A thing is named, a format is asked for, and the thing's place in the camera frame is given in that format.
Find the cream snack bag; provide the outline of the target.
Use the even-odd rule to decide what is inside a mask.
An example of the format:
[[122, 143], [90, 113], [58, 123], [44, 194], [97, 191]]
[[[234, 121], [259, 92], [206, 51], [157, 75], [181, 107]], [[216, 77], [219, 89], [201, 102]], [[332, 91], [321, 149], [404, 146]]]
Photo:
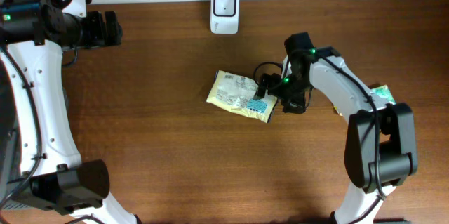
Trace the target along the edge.
[[254, 80], [218, 70], [206, 102], [228, 112], [269, 123], [278, 99], [268, 94], [262, 99], [254, 99], [256, 91]]

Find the teal tissue pack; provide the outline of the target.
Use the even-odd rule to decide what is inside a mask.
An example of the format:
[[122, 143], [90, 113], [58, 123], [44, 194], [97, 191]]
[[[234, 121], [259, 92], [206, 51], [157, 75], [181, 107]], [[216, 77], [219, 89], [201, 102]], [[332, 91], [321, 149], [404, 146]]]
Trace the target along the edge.
[[394, 100], [393, 95], [391, 94], [391, 91], [389, 90], [389, 87], [387, 85], [378, 86], [375, 88], [372, 88], [371, 91], [378, 95], [381, 98], [384, 98], [392, 105], [396, 104], [396, 101]]

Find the green juice carton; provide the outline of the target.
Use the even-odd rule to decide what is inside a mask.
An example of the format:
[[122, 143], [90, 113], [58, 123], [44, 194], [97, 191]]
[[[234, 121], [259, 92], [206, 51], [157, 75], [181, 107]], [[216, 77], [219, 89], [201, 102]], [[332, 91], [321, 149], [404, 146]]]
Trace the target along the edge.
[[337, 107], [336, 107], [335, 105], [333, 105], [333, 109], [334, 109], [334, 111], [335, 111], [336, 114], [338, 114], [339, 116], [343, 117], [343, 114], [341, 113], [341, 111], [339, 111], [339, 110], [337, 109]]

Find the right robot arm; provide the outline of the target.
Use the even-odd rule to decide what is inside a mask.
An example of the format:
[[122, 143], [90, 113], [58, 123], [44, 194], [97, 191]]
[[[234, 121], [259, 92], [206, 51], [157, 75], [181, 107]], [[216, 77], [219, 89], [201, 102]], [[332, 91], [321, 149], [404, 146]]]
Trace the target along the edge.
[[410, 106], [369, 89], [332, 46], [317, 48], [306, 32], [284, 42], [281, 74], [256, 80], [256, 100], [272, 95], [283, 112], [306, 112], [312, 90], [322, 92], [347, 122], [344, 165], [350, 179], [329, 223], [374, 223], [387, 197], [417, 172], [415, 120]]

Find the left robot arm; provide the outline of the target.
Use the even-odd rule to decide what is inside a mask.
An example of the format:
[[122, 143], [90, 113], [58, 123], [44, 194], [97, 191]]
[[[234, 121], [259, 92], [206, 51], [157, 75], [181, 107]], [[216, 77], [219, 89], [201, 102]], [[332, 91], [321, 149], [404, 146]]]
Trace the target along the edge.
[[65, 52], [118, 46], [116, 13], [88, 11], [92, 0], [1, 3], [1, 210], [35, 208], [73, 223], [129, 223], [100, 160], [83, 162], [62, 86]]

